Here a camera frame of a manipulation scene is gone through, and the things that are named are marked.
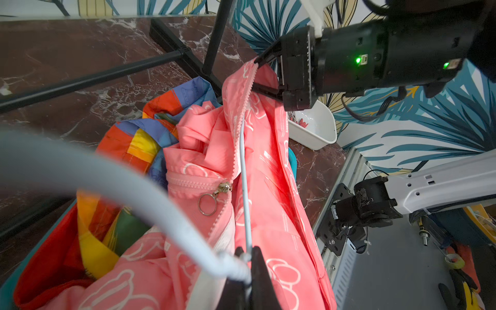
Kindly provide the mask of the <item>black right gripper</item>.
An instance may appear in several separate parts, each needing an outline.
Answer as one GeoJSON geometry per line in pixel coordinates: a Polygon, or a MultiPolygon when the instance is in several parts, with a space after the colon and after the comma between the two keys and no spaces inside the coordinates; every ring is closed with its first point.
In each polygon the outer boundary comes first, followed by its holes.
{"type": "Polygon", "coordinates": [[[324,94],[362,95],[366,90],[420,85],[438,94],[462,68],[488,16],[487,1],[367,1],[377,19],[320,37],[312,27],[277,39],[254,61],[281,65],[282,86],[254,83],[252,91],[310,109],[324,94]]]}

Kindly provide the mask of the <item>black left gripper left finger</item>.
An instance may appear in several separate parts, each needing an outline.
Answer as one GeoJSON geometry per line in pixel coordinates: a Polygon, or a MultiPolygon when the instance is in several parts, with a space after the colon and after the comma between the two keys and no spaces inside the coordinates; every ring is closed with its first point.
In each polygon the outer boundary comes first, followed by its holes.
{"type": "Polygon", "coordinates": [[[227,279],[216,310],[244,310],[245,306],[244,282],[227,279]]]}

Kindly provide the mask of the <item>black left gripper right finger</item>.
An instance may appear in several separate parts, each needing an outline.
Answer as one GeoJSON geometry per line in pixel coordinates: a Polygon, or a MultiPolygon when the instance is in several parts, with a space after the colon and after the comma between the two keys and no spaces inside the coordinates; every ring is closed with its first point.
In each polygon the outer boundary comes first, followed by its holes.
{"type": "Polygon", "coordinates": [[[255,246],[251,259],[251,295],[249,309],[282,310],[276,296],[261,249],[255,246]]]}

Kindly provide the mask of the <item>pink hooded jacket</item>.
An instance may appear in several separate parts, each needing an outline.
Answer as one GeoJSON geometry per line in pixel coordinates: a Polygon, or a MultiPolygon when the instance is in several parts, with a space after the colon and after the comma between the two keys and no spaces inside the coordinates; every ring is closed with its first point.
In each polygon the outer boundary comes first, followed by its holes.
{"type": "MultiPolygon", "coordinates": [[[[273,86],[276,75],[250,61],[226,79],[219,107],[204,102],[187,109],[176,126],[178,143],[163,149],[167,191],[209,245],[221,251],[245,246],[244,210],[249,208],[252,241],[262,250],[275,289],[284,293],[281,307],[335,309],[289,164],[287,114],[252,91],[256,82],[273,86]]],[[[152,284],[165,286],[165,297],[158,297],[165,309],[198,308],[199,290],[207,288],[196,264],[151,227],[113,270],[87,288],[64,290],[39,309],[87,307],[80,302],[92,303],[88,295],[128,268],[137,274],[138,294],[145,292],[138,289],[149,276],[144,273],[155,274],[152,284]]]]}

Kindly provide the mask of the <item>rainbow striped jacket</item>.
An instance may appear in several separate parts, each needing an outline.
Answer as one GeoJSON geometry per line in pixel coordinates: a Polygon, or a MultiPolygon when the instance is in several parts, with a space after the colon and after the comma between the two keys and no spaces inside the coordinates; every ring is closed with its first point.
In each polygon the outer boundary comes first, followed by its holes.
{"type": "MultiPolygon", "coordinates": [[[[176,126],[187,109],[204,102],[219,107],[212,85],[196,77],[148,102],[142,118],[117,122],[97,151],[166,188],[163,149],[178,143],[176,126]]],[[[77,193],[76,207],[82,264],[94,280],[113,270],[121,255],[150,228],[130,207],[83,191],[77,193]]]]}

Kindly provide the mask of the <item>red rainbow kids jacket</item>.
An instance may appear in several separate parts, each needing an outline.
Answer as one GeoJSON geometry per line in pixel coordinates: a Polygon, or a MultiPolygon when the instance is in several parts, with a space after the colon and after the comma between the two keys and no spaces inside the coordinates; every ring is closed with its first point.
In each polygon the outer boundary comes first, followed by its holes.
{"type": "Polygon", "coordinates": [[[83,266],[77,214],[71,205],[29,260],[14,290],[19,309],[39,309],[68,288],[87,288],[94,282],[83,266]]]}

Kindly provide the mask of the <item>white wire hanger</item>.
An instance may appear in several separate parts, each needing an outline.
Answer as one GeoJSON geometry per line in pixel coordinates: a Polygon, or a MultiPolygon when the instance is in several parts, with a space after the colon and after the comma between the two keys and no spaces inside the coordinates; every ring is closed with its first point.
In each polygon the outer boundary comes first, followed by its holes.
{"type": "Polygon", "coordinates": [[[251,283],[241,259],[214,252],[185,213],[150,179],[71,143],[17,127],[1,127],[1,190],[31,190],[67,196],[77,190],[130,206],[165,233],[201,269],[217,278],[251,283]]]}

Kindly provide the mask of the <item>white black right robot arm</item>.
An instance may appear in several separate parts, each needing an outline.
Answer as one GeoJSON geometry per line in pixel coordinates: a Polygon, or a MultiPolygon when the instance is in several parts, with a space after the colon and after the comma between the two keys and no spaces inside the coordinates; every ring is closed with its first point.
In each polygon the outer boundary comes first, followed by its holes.
{"type": "MultiPolygon", "coordinates": [[[[337,30],[325,28],[326,1],[304,1],[311,25],[282,36],[258,58],[279,65],[279,84],[255,92],[283,103],[287,111],[310,109],[323,94],[362,96],[395,87],[385,106],[416,85],[438,95],[471,61],[495,79],[489,49],[495,45],[494,1],[388,1],[366,6],[379,19],[337,30]]],[[[378,176],[335,196],[317,229],[334,254],[368,227],[387,227],[405,214],[421,216],[495,198],[495,152],[404,176],[378,176]]]]}

